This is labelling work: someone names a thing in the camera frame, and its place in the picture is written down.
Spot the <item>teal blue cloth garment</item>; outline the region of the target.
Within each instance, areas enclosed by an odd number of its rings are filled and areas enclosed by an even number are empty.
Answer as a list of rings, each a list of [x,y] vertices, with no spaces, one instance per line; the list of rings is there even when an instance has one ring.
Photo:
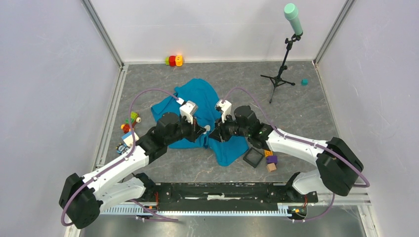
[[[194,114],[199,126],[210,126],[210,131],[214,130],[215,121],[220,118],[220,112],[215,109],[219,101],[218,94],[214,88],[203,79],[192,79],[181,87],[174,89],[174,95],[185,101],[192,101],[198,109]],[[180,114],[180,105],[171,96],[162,102],[151,107],[151,112],[155,120],[159,120],[166,112]],[[218,142],[207,134],[201,135],[195,142],[182,139],[171,145],[171,149],[192,149],[205,148],[212,149],[216,160],[221,166],[229,166],[237,158],[243,155],[248,149],[248,143],[244,137],[232,136],[227,142]]]

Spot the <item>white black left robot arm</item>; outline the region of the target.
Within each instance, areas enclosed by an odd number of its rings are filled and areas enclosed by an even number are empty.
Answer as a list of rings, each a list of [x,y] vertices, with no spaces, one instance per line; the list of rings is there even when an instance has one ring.
[[[169,145],[182,139],[194,142],[206,131],[195,118],[189,121],[168,112],[130,150],[112,162],[83,176],[76,173],[68,176],[59,200],[62,225],[83,229],[115,205],[138,198],[150,201],[155,196],[153,185],[139,177],[125,182],[122,179],[164,155]]]

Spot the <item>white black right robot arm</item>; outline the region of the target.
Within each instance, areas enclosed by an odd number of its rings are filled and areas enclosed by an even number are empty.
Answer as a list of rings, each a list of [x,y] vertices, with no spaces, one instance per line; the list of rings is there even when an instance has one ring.
[[[250,106],[239,106],[233,113],[231,107],[228,101],[216,104],[221,117],[215,121],[210,138],[227,142],[244,137],[255,148],[284,153],[316,166],[315,170],[297,173],[290,179],[291,184],[285,188],[289,200],[299,201],[314,191],[345,197],[356,186],[364,166],[342,139],[314,140],[289,134],[260,122]]]

